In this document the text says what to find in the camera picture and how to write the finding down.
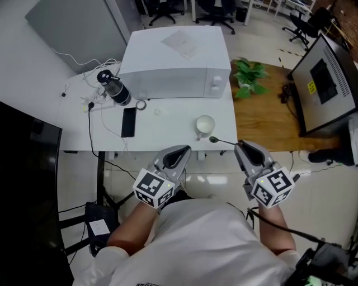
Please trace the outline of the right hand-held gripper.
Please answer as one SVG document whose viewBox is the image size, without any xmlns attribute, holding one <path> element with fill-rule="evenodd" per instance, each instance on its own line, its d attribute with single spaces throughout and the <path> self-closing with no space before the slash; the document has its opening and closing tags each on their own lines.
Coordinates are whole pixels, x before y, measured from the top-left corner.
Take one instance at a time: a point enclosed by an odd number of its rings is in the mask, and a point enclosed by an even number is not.
<svg viewBox="0 0 358 286">
<path fill-rule="evenodd" d="M 287 199 L 295 182 L 286 167 L 272 162 L 267 149 L 252 141 L 242 140 L 235 144 L 234 154 L 241 170 L 248 177 L 243 188 L 250 201 L 255 199 L 265 208 L 271 208 Z M 252 165 L 267 164 L 252 174 Z"/>
</svg>

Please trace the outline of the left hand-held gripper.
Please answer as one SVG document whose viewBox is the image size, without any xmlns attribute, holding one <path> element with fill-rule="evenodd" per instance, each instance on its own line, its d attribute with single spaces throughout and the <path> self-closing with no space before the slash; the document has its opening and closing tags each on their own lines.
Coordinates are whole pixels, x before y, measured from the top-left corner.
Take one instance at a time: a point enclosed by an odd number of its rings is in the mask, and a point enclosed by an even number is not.
<svg viewBox="0 0 358 286">
<path fill-rule="evenodd" d="M 191 153 L 189 145 L 161 150 L 153 164 L 140 171 L 133 184 L 135 197 L 154 209 L 161 208 L 176 194 Z"/>
</svg>

